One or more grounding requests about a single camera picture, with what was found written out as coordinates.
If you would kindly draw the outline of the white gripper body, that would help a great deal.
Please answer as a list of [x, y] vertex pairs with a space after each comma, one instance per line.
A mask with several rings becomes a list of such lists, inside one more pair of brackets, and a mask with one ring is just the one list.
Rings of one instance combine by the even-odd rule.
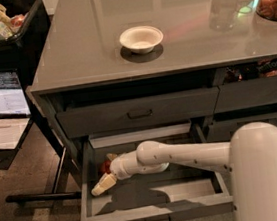
[[137, 160], [137, 152], [125, 153], [113, 159], [110, 168], [111, 173], [120, 180], [130, 178], [141, 171], [141, 165]]

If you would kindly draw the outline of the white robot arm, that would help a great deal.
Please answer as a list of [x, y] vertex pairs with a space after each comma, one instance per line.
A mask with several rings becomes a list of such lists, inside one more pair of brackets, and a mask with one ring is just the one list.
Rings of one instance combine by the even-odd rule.
[[113, 159], [91, 194], [100, 195], [134, 174], [164, 171], [176, 163], [230, 173], [234, 220], [277, 221], [277, 127], [265, 122], [241, 126], [229, 143], [163, 144], [144, 141]]

